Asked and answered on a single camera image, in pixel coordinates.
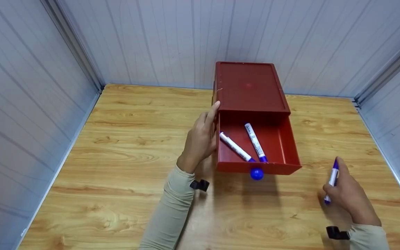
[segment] marker in hand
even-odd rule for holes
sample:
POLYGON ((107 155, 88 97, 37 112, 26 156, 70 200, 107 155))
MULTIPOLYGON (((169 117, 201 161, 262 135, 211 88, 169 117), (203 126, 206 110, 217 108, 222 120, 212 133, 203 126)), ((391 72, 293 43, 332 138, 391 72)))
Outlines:
MULTIPOLYGON (((336 186, 336 179, 337 179, 338 172, 339 172, 339 165, 338 165, 337 160, 338 160, 337 158, 334 160, 333 170, 331 172, 330 180, 328 181, 328 184, 330 184, 332 186, 336 186)), ((331 203, 331 199, 328 195, 325 196, 324 202, 327 205, 331 203)))

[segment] red box top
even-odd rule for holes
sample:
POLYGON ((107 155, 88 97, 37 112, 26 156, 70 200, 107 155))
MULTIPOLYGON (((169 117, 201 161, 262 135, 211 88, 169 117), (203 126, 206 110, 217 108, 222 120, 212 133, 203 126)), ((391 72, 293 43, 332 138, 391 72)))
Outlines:
POLYGON ((219 110, 291 113, 273 64, 217 62, 214 94, 219 110))

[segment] whiteboard marker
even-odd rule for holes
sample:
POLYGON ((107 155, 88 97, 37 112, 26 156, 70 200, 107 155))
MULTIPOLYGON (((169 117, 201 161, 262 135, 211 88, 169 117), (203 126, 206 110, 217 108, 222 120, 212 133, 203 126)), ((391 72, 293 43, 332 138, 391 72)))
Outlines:
POLYGON ((265 153, 263 152, 262 146, 260 146, 259 139, 257 139, 256 133, 254 133, 254 130, 252 129, 251 124, 247 123, 245 124, 246 131, 248 132, 249 138, 251 139, 252 145, 254 146, 254 149, 256 149, 257 155, 259 156, 259 160, 261 163, 267 163, 268 159, 265 156, 265 153))
MULTIPOLYGON (((338 164, 337 160, 338 160, 337 158, 336 158, 336 160, 334 160, 333 170, 331 172, 330 180, 328 181, 328 184, 330 184, 332 186, 336 185, 336 179, 337 179, 338 172, 339 172, 339 164, 338 164)), ((331 203, 331 199, 328 195, 325 196, 324 202, 327 205, 331 203)))
POLYGON ((239 147, 235 142, 233 142, 227 135, 225 135, 223 132, 220 132, 220 139, 225 142, 234 152, 237 153, 237 155, 240 155, 241 158, 243 158, 246 161, 256 161, 254 160, 251 155, 248 155, 247 152, 245 152, 241 147, 239 147))

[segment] hand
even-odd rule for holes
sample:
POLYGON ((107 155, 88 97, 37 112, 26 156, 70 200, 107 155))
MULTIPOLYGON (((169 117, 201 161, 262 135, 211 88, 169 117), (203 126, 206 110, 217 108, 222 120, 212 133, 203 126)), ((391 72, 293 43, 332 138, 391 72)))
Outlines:
POLYGON ((337 186, 328 183, 323 186, 324 191, 331 201, 351 215, 353 223, 363 225, 382 226, 381 220, 376 215, 373 205, 365 194, 364 189, 350 175, 347 165, 342 158, 336 158, 339 164, 339 177, 337 186))
POLYGON ((201 113, 187 133, 183 152, 177 160, 177 166, 182 171, 194 173, 197 165, 216 149, 216 133, 214 133, 213 123, 219 106, 220 101, 216 101, 209 112, 201 113))

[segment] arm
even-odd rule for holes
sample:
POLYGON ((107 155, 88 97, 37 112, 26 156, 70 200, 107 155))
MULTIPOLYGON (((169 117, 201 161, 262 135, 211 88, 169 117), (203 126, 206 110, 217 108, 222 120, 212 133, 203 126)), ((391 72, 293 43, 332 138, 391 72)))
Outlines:
POLYGON ((172 250, 183 229, 194 190, 189 187, 195 179, 197 165, 216 149, 213 122, 220 102, 209 112, 200 114, 187 133, 186 143, 177 165, 169 173, 160 203, 149 221, 140 243, 140 250, 172 250))
POLYGON ((350 175, 341 158, 337 186, 325 184, 323 189, 335 203, 345 209, 353 220, 350 234, 350 250, 387 250, 389 245, 382 222, 364 189, 350 175))

